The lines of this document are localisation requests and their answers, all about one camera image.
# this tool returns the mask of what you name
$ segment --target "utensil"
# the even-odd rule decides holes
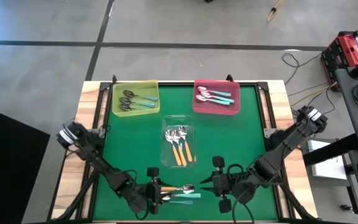
[[[193,201],[192,200],[188,200],[188,201],[170,201],[170,200],[164,200],[164,202],[169,202],[169,203],[179,203],[182,205],[192,205]]]
[[[137,105],[142,105],[142,106],[147,106],[149,108],[154,108],[154,103],[138,103],[138,102],[131,101],[129,98],[125,98],[125,97],[120,97],[119,101],[123,105],[130,105],[131,103],[134,103],[134,104],[137,104]]]
[[[161,187],[162,192],[171,192],[175,190],[181,190],[185,194],[190,194],[195,191],[196,187],[193,184],[185,184],[183,187],[176,188],[176,187]]]
[[[152,97],[152,96],[139,96],[139,95],[135,95],[134,92],[130,91],[130,90],[124,90],[122,91],[122,93],[128,97],[128,98],[133,98],[135,96],[138,96],[138,97],[141,97],[141,98],[144,98],[144,99],[148,99],[148,100],[151,100],[151,101],[156,101],[158,100],[157,97]]]
[[[202,101],[202,102],[212,101],[212,102],[214,102],[214,103],[219,103],[219,104],[222,104],[222,105],[230,105],[230,103],[227,102],[227,101],[212,100],[212,99],[205,98],[205,97],[203,97],[203,96],[201,96],[201,95],[196,95],[196,98],[197,98],[197,100]]]
[[[173,197],[201,198],[201,194],[170,194],[162,198],[162,200],[170,200]]]
[[[131,110],[147,110],[147,108],[131,108],[129,105],[120,104],[118,106],[123,111],[131,111]]]
[[[231,93],[225,93],[225,92],[221,92],[221,91],[214,91],[214,90],[207,90],[206,87],[204,86],[199,86],[197,87],[198,91],[202,92],[202,91],[206,91],[206,92],[211,92],[211,93],[215,93],[221,96],[231,96]]]
[[[180,158],[179,158],[177,149],[175,148],[175,145],[173,144],[173,136],[171,136],[170,130],[166,130],[165,139],[171,143],[173,155],[175,156],[175,160],[177,161],[178,166],[181,166]]]
[[[186,128],[183,126],[180,126],[178,132],[179,132],[180,137],[183,138],[183,140],[185,140],[187,160],[189,160],[189,162],[191,162],[191,161],[193,161],[193,158],[191,157],[189,145],[187,144],[187,141],[186,141],[186,135],[187,135]]]
[[[185,159],[185,155],[183,154],[183,150],[182,150],[181,146],[179,145],[180,135],[179,135],[178,130],[173,130],[173,131],[171,132],[171,135],[172,135],[172,137],[173,137],[173,141],[175,141],[175,142],[178,144],[178,150],[179,150],[179,155],[180,155],[181,163],[182,163],[184,166],[187,166],[187,162],[186,162],[186,159]]]
[[[206,98],[215,98],[215,99],[218,99],[218,100],[227,101],[229,103],[234,103],[234,100],[232,100],[232,99],[227,99],[225,97],[220,97],[220,96],[213,96],[210,93],[208,93],[207,91],[202,91],[201,95],[203,97],[206,97]]]

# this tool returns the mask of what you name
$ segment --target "gray floor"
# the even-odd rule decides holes
[[[0,0],[0,40],[96,42],[108,0]],[[276,18],[265,20],[273,0],[116,0],[105,42],[327,46],[341,30],[358,29],[358,0],[283,2]],[[94,47],[0,45],[0,112],[52,136],[74,117]],[[93,80],[287,80],[293,69],[279,50],[102,48]],[[307,61],[319,52],[292,52]],[[298,70],[287,85],[294,93],[326,82],[319,60]],[[291,96],[294,103],[313,92]],[[342,96],[329,92],[335,111],[319,138],[353,133]],[[294,108],[300,107],[307,99]],[[331,105],[324,95],[313,104]],[[50,140],[30,198],[24,223],[46,219],[63,149]],[[358,215],[338,209],[349,204],[345,187],[311,181],[318,214],[324,220],[358,223]]]

